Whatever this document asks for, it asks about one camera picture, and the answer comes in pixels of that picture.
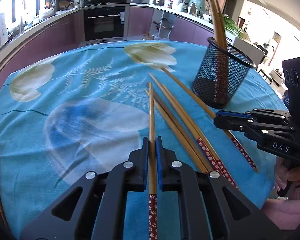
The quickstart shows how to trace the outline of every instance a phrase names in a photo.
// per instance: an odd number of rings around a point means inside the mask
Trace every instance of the built-in oven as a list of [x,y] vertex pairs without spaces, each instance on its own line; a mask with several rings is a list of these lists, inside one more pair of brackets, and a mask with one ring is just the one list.
[[83,13],[86,44],[124,39],[125,6],[86,9]]

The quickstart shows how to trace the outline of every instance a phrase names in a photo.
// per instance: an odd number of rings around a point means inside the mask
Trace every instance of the black mesh pencil holder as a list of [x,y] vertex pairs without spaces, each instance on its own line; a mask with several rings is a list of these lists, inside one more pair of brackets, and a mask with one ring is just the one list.
[[221,109],[230,101],[253,61],[228,44],[227,51],[208,38],[209,46],[192,84],[193,92],[208,106]]

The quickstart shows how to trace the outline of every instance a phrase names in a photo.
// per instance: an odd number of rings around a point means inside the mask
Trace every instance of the chopstick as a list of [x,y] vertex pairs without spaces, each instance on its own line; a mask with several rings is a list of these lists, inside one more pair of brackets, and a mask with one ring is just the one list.
[[[203,102],[200,98],[197,97],[195,93],[193,93],[189,88],[187,88],[178,78],[168,72],[165,68],[161,68],[174,82],[176,82],[185,92],[188,93],[189,96],[193,98],[194,101],[197,102],[199,106],[212,118],[216,117],[216,114]],[[223,130],[224,133],[229,137],[229,139],[234,143],[237,149],[241,152],[241,154],[245,157],[247,162],[250,164],[254,171],[258,171],[257,166],[253,162],[252,158],[248,155],[245,149],[242,147],[240,142],[234,137],[234,135],[229,130]]]
[[227,172],[227,169],[224,165],[224,163],[222,162],[222,160],[220,159],[220,157],[218,156],[217,152],[215,151],[215,149],[213,148],[213,146],[211,145],[211,143],[208,141],[208,139],[205,137],[205,135],[202,133],[202,131],[200,130],[200,128],[196,125],[196,123],[194,122],[194,120],[187,114],[187,112],[184,110],[184,108],[180,105],[180,103],[177,101],[177,99],[172,95],[172,93],[166,88],[165,85],[162,85],[162,87],[166,90],[166,92],[170,95],[170,97],[172,98],[172,100],[175,101],[175,103],[178,105],[179,109],[183,112],[183,114],[188,118],[189,122],[191,123],[191,125],[194,127],[194,129],[196,130],[196,132],[199,135],[199,138],[202,139],[202,141],[204,142],[205,146],[208,148],[208,150],[210,151],[210,153],[212,154],[212,156],[215,158],[215,160],[217,161],[218,166],[220,167],[222,173],[225,175],[226,178],[228,178],[228,176],[230,176],[229,172]]
[[149,83],[149,239],[157,238],[157,164],[155,156],[154,98]]
[[189,141],[186,139],[186,136],[189,136],[186,131],[183,129],[183,127],[180,125],[178,120],[175,118],[175,116],[171,113],[171,111],[166,107],[166,105],[162,105],[160,102],[161,99],[159,99],[157,96],[154,96],[154,105],[155,107],[159,110],[161,116],[164,118],[165,122],[168,124],[180,144],[183,146],[183,148],[186,150],[187,154],[190,156],[192,161],[194,162],[195,166],[198,168],[198,170],[202,173],[208,173],[208,171],[212,171],[213,169],[211,168],[210,165],[206,168],[205,165],[201,162],[199,157],[197,156],[195,149],[197,147],[194,147],[189,143]]
[[[194,121],[191,119],[191,117],[187,114],[187,112],[183,109],[183,107],[179,104],[179,102],[177,102],[177,100],[166,90],[166,88],[162,84],[160,84],[158,82],[158,80],[152,74],[149,73],[149,75],[154,80],[154,82],[158,85],[158,87],[160,88],[162,93],[166,96],[166,98],[168,99],[170,104],[173,106],[175,111],[179,114],[180,118],[185,123],[185,125],[187,126],[190,133],[193,135],[197,144],[199,145],[201,150],[206,155],[206,157],[209,160],[213,169],[218,171],[220,174],[224,175],[225,178],[228,179],[232,185],[237,187],[236,183],[234,182],[233,178],[231,177],[231,175],[229,174],[229,172],[227,171],[225,166],[223,164],[219,165],[217,160],[214,158],[214,156],[217,156],[217,153],[215,152],[215,150],[213,149],[213,147],[211,146],[211,144],[208,142],[207,138],[203,135],[203,133],[201,131],[200,131],[200,133],[201,133],[202,137],[200,137],[200,134],[198,132],[198,130],[200,130],[200,129],[194,123]],[[204,140],[206,142],[208,142],[209,146],[205,144],[205,142],[203,141],[202,138],[204,138]],[[200,155],[199,158],[202,159],[202,161],[206,161],[206,159],[202,155]]]
[[[212,11],[212,20],[216,44],[227,51],[226,33],[224,29],[223,15],[217,0],[208,0]],[[219,49],[216,49],[217,80],[214,85],[214,102],[225,104],[228,96],[228,57]]]

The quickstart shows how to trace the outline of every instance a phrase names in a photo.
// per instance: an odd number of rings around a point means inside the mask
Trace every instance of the oven handle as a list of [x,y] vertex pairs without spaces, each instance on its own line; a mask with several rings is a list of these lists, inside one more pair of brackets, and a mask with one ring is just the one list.
[[95,17],[88,17],[88,19],[101,18],[101,17],[111,17],[111,16],[120,16],[120,14],[114,14],[114,15],[104,15],[104,16],[95,16]]

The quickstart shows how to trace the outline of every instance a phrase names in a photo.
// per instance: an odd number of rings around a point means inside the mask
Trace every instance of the blue tablecloth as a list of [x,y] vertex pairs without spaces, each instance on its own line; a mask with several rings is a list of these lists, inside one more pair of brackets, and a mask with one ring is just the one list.
[[[0,90],[0,193],[12,233],[18,238],[85,172],[109,171],[141,147],[148,136],[148,73],[173,92],[241,192],[260,208],[273,187],[275,156],[235,132],[259,168],[254,172],[210,117],[159,71],[164,66],[191,87],[205,52],[204,46],[182,42],[116,42],[75,49],[12,73]],[[286,109],[251,69],[226,109],[258,107]],[[195,168],[158,112],[155,124],[163,146]],[[160,240],[180,238],[176,192],[158,192],[158,220]],[[147,191],[128,194],[124,239],[148,239]]]

